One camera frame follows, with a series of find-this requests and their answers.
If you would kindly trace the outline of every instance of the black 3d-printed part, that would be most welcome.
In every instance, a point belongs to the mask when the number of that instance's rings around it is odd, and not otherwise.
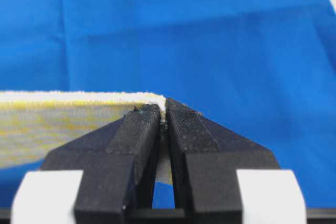
[[[176,206],[195,222],[241,223],[236,169],[277,169],[273,153],[173,99],[166,107]]]
[[[42,170],[84,171],[78,224],[120,223],[127,207],[151,207],[159,123],[159,107],[145,105],[49,152]]]

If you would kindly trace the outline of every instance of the white block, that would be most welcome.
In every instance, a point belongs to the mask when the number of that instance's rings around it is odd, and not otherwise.
[[[76,224],[82,170],[28,172],[12,205],[11,224]]]
[[[291,170],[238,169],[243,224],[304,224],[306,206]]]

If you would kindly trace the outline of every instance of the blue cloth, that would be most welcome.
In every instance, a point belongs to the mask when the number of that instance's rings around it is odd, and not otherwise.
[[[270,148],[308,207],[336,207],[328,0],[0,3],[0,89],[173,97]]]

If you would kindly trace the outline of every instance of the blue fabric backdrop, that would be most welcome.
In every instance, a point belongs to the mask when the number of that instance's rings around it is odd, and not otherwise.
[[[173,97],[270,148],[308,207],[336,207],[335,68],[328,0],[0,0],[1,90]]]

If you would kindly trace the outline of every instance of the yellow and white towel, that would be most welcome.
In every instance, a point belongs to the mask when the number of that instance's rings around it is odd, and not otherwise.
[[[164,123],[165,97],[153,93],[0,92],[0,168],[39,160],[144,104],[157,104]]]

